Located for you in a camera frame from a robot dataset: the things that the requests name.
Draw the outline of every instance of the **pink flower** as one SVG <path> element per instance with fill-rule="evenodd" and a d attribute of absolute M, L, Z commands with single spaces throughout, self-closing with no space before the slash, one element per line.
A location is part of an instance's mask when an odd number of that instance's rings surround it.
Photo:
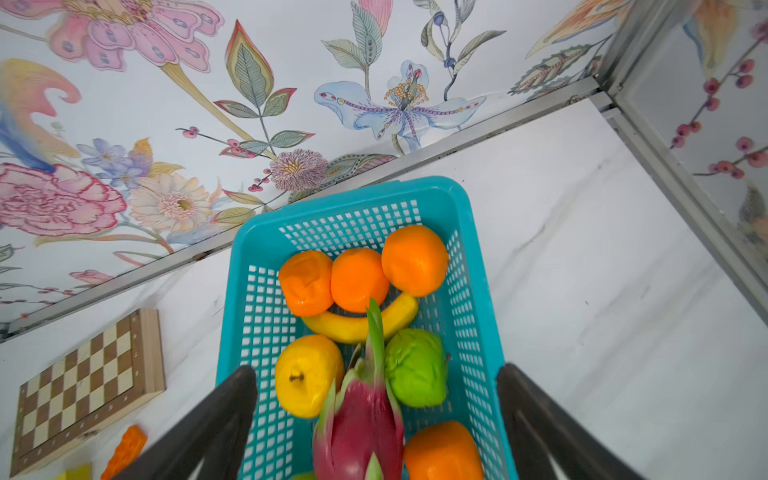
<path fill-rule="evenodd" d="M 48 237 L 97 233 L 114 227 L 125 208 L 117 190 L 85 172 L 0 164 L 0 223 L 10 227 Z"/>
<path fill-rule="evenodd" d="M 112 276 L 106 275 L 102 272 L 97 272 L 96 270 L 72 272 L 69 275 L 80 280 L 81 282 L 90 283 L 91 285 L 98 285 L 99 283 L 104 283 L 107 280 L 112 280 L 113 278 Z"/>
<path fill-rule="evenodd" d="M 283 152 L 270 162 L 272 180 L 280 190 L 301 191 L 317 188 L 327 178 L 328 160 L 321 154 L 300 148 Z"/>
<path fill-rule="evenodd" d="M 209 5 L 182 0 L 0 0 L 0 9 L 21 18 L 62 12 L 48 33 L 51 50 L 99 70 L 123 71 L 123 50 L 138 50 L 158 67 L 182 61 L 208 72 L 208 48 L 194 34 L 213 36 L 224 23 Z"/>

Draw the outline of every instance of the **orange toy block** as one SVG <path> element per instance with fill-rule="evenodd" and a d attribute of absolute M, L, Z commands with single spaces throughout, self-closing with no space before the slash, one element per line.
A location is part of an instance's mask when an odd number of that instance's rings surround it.
<path fill-rule="evenodd" d="M 123 468 L 139 456 L 145 443 L 147 443 L 147 436 L 136 425 L 129 427 L 123 434 L 120 445 L 114 450 L 107 469 L 101 474 L 101 480 L 109 480 L 122 472 Z"/>

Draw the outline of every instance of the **white marble surface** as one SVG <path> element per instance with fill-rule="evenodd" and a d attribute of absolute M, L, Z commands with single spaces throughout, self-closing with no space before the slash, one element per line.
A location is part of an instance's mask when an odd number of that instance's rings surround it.
<path fill-rule="evenodd" d="M 648 478 L 763 478 L 768 328 L 588 101 L 409 172 L 472 201 L 506 358 Z M 0 345 L 16 386 L 136 306 L 161 314 L 167 391 L 38 474 L 125 428 L 159 438 L 214 386 L 229 252 Z M 13 409 L 0 409 L 0 478 Z"/>

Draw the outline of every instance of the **dragon fruit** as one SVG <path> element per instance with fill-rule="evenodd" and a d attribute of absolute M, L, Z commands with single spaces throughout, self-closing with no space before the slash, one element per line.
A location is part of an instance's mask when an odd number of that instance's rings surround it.
<path fill-rule="evenodd" d="M 358 359 L 341 390 L 328 391 L 312 441 L 317 480 L 400 480 L 402 413 L 384 377 L 384 324 L 371 300 L 366 358 Z"/>

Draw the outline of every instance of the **floral wallpaper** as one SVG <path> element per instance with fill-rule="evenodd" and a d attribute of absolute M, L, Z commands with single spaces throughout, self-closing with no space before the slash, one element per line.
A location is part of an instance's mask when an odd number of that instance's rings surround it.
<path fill-rule="evenodd" d="M 0 0 L 0 323 L 594 74 L 630 8 Z"/>
<path fill-rule="evenodd" d="M 768 4 L 703 0 L 665 39 L 631 100 L 768 263 L 766 90 Z"/>

